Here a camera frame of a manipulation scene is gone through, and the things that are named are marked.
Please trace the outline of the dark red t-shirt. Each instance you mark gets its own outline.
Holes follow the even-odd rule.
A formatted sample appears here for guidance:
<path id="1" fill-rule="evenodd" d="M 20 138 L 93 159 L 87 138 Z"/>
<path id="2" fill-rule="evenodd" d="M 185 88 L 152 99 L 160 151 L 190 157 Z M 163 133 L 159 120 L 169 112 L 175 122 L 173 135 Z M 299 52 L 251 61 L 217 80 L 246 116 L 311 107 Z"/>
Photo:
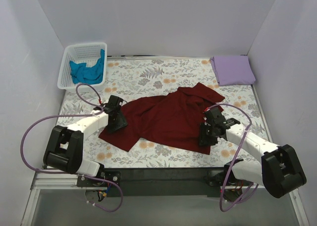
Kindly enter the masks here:
<path id="1" fill-rule="evenodd" d="M 128 102 L 121 111 L 128 125 L 113 133 L 104 129 L 99 138 L 129 151 L 139 139 L 179 149 L 210 153 L 210 146 L 199 145 L 200 124 L 204 110 L 221 103 L 224 96 L 198 83 L 179 87 L 166 96 L 143 97 Z"/>

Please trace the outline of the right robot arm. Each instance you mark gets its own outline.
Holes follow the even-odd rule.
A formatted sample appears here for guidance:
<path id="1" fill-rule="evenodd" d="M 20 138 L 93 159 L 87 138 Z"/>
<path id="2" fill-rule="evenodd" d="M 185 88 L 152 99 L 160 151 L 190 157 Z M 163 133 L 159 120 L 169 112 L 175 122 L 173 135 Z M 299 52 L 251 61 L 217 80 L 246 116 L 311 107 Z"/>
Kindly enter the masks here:
<path id="1" fill-rule="evenodd" d="M 200 125 L 200 146 L 213 146 L 222 138 L 252 155 L 257 162 L 235 159 L 224 166 L 223 173 L 214 180 L 235 185 L 241 180 L 261 186 L 275 198 L 305 185 L 303 171 L 295 149 L 290 145 L 279 146 L 249 132 L 236 119 L 226 119 L 217 107 L 204 111 L 205 122 Z"/>

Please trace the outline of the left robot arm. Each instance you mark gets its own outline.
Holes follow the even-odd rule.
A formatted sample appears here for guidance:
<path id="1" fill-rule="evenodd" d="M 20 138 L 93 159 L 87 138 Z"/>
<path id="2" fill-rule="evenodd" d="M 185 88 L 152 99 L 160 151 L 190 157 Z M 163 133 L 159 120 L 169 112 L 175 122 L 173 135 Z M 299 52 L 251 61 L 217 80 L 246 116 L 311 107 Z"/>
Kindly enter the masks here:
<path id="1" fill-rule="evenodd" d="M 114 133 L 128 125 L 121 106 L 124 100 L 111 95 L 100 107 L 95 107 L 91 115 L 68 126 L 57 125 L 52 129 L 44 154 L 44 164 L 71 174 L 88 175 L 94 186 L 105 182 L 104 166 L 91 160 L 83 159 L 84 140 L 105 128 Z"/>

